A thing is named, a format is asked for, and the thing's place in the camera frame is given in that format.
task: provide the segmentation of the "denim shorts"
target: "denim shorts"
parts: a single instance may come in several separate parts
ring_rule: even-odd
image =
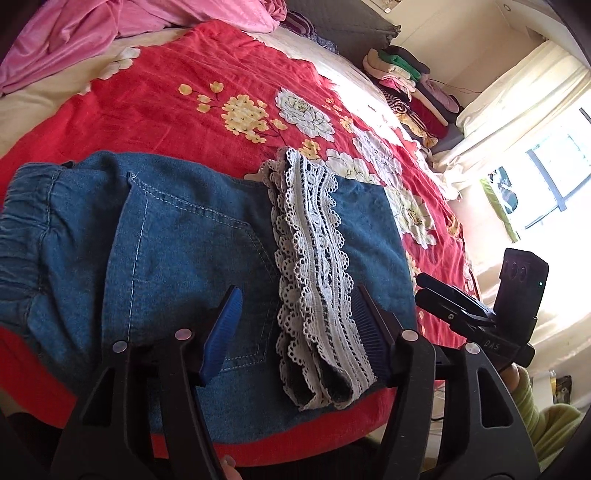
[[[404,327],[416,328],[383,188],[338,182],[332,197],[349,274]],[[262,183],[149,154],[103,151],[79,164],[26,164],[0,218],[0,325],[80,394],[104,348],[169,336],[236,285],[244,295],[236,335],[220,374],[196,392],[215,442],[253,442],[331,410],[299,412],[283,392],[276,249]],[[161,431],[155,390],[150,397],[152,426]]]

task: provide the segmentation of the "metal pin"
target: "metal pin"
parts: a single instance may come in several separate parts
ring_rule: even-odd
[[[174,337],[177,340],[189,340],[193,332],[188,328],[181,328],[174,333]]]
[[[466,344],[466,352],[476,355],[477,353],[480,353],[480,347],[474,342],[468,342]]]
[[[418,340],[418,333],[414,330],[405,330],[402,332],[402,338],[407,342],[416,342]]]
[[[125,340],[119,340],[113,344],[113,351],[115,353],[122,353],[127,350],[127,342]]]

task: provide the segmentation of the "person's hand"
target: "person's hand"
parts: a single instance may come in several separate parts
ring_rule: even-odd
[[[513,393],[517,389],[517,386],[519,386],[519,369],[517,365],[511,364],[510,367],[505,368],[500,373],[500,376],[509,393]]]
[[[226,455],[224,458],[222,458],[220,463],[222,464],[222,470],[228,480],[242,480],[241,475],[234,468],[236,466],[236,462],[231,456]]]

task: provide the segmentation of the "lace trim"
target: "lace trim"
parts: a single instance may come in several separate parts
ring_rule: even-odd
[[[345,408],[376,380],[351,318],[353,281],[330,194],[335,174],[293,148],[259,173],[269,188],[281,272],[277,340],[284,390],[300,410]]]

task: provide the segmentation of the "green cloth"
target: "green cloth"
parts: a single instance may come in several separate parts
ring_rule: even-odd
[[[513,225],[511,225],[511,221],[509,220],[509,216],[507,215],[505,208],[501,205],[501,202],[499,201],[499,197],[498,197],[497,193],[495,192],[495,189],[493,188],[493,186],[489,182],[488,178],[480,179],[480,184],[482,185],[482,188],[484,189],[484,193],[486,194],[486,198],[490,202],[492,209],[495,211],[499,220],[501,222],[503,222],[503,224],[505,225],[505,230],[507,230],[507,235],[509,235],[509,238],[511,238],[511,241],[513,243],[517,243],[519,241],[519,234],[515,231],[515,229],[513,228]]]
[[[388,55],[383,50],[380,50],[378,52],[378,55],[379,55],[379,57],[383,61],[385,61],[387,63],[390,63],[392,65],[398,65],[400,68],[403,68],[404,70],[406,70],[407,72],[409,72],[411,78],[415,82],[418,82],[421,79],[421,72],[419,72],[417,69],[413,68],[409,64],[409,62],[407,62],[406,60],[404,60],[403,58],[401,58],[399,55]]]
[[[539,411],[534,404],[530,377],[519,368],[519,386],[513,400],[525,423],[543,472],[562,451],[583,420],[584,415],[571,405],[556,404]]]

